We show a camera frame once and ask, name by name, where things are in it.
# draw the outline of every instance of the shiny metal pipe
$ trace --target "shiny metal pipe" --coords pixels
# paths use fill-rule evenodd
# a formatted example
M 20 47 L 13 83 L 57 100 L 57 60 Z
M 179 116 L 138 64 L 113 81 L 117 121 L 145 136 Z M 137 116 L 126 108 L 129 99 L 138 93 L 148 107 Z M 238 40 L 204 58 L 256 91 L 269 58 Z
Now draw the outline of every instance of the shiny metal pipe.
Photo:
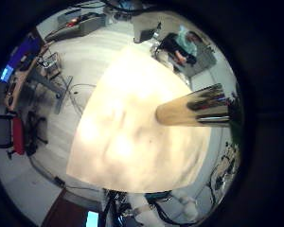
M 167 126 L 228 127 L 228 102 L 217 83 L 156 109 L 156 119 Z

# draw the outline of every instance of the wooden table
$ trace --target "wooden table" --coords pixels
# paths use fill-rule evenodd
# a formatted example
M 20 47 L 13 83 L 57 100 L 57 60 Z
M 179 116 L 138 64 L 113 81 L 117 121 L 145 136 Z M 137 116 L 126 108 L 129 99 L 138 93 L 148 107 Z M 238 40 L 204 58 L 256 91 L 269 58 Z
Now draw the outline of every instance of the wooden table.
M 38 58 L 41 57 L 46 52 L 48 47 L 53 43 L 54 42 L 50 42 L 41 48 L 40 53 L 38 54 L 37 57 L 33 59 L 33 61 L 31 62 L 30 66 L 26 71 L 16 71 L 14 73 L 14 76 L 11 78 L 11 83 L 14 83 L 14 88 L 12 89 L 11 92 L 8 92 L 4 98 L 4 103 L 10 111 L 15 110 L 18 104 L 20 94 L 22 92 L 22 88 L 25 85 L 27 78 L 30 77 L 31 79 L 34 79 L 37 82 L 41 83 L 47 89 L 51 90 L 52 92 L 56 93 L 57 96 L 59 96 L 55 108 L 55 114 L 58 114 L 60 112 L 60 109 L 62 107 L 62 102 L 66 94 L 66 88 L 56 86 L 49 79 L 47 79 L 45 75 L 41 75 L 40 72 L 38 72 L 36 69 Z M 67 87 L 71 83 L 71 81 L 72 77 L 68 77 L 64 84 L 65 87 Z
M 156 107 L 191 91 L 165 66 L 130 48 L 112 62 L 77 128 L 66 173 L 126 192 L 159 192 L 192 183 L 210 128 L 162 126 Z

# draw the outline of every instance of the red chair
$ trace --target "red chair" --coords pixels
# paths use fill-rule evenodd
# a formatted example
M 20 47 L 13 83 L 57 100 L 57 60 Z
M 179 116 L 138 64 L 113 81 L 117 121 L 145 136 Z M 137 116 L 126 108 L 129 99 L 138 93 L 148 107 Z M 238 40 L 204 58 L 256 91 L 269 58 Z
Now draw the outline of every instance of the red chair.
M 22 120 L 16 114 L 0 115 L 0 148 L 12 148 L 11 154 L 25 154 L 24 127 Z
M 37 117 L 34 112 L 28 112 L 28 129 L 25 139 L 24 125 L 16 112 L 0 115 L 0 148 L 12 148 L 12 150 L 7 150 L 10 159 L 13 153 L 23 155 L 26 151 L 28 156 L 34 154 L 38 148 L 37 139 L 45 144 L 48 143 L 37 132 L 39 123 L 44 121 L 44 117 Z

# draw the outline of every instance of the metal stand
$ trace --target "metal stand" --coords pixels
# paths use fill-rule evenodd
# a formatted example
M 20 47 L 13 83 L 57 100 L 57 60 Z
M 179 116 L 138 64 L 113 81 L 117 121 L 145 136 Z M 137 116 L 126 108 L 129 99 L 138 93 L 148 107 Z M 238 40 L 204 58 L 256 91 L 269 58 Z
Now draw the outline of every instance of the metal stand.
M 228 105 L 219 83 L 162 104 L 155 115 L 166 126 L 229 126 Z
M 65 88 L 58 87 L 54 83 L 52 83 L 49 79 L 46 79 L 42 75 L 38 73 L 36 68 L 34 68 L 29 75 L 31 79 L 41 83 L 43 86 L 48 88 L 50 91 L 56 93 L 56 97 L 58 99 L 57 104 L 56 104 L 56 109 L 55 109 L 55 114 L 59 114 L 61 110 L 61 106 L 65 97 L 65 94 L 67 92 L 68 86 L 71 83 L 73 77 L 69 76 L 65 82 Z

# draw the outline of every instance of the blue screen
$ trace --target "blue screen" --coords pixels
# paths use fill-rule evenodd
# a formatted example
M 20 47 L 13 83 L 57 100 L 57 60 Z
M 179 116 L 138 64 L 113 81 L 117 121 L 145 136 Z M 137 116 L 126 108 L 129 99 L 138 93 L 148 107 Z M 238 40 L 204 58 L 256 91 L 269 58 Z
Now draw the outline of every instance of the blue screen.
M 9 77 L 12 74 L 13 70 L 17 67 L 21 58 L 24 57 L 25 54 L 30 53 L 37 55 L 40 50 L 40 40 L 38 38 L 32 39 L 27 37 L 24 41 L 18 46 L 16 51 L 10 57 L 7 66 L 3 69 L 0 80 L 4 82 L 9 81 Z
M 91 211 L 88 212 L 86 227 L 98 227 L 98 213 Z
M 8 82 L 9 77 L 12 74 L 12 72 L 13 72 L 13 68 L 7 65 L 0 75 L 0 80 L 4 82 Z

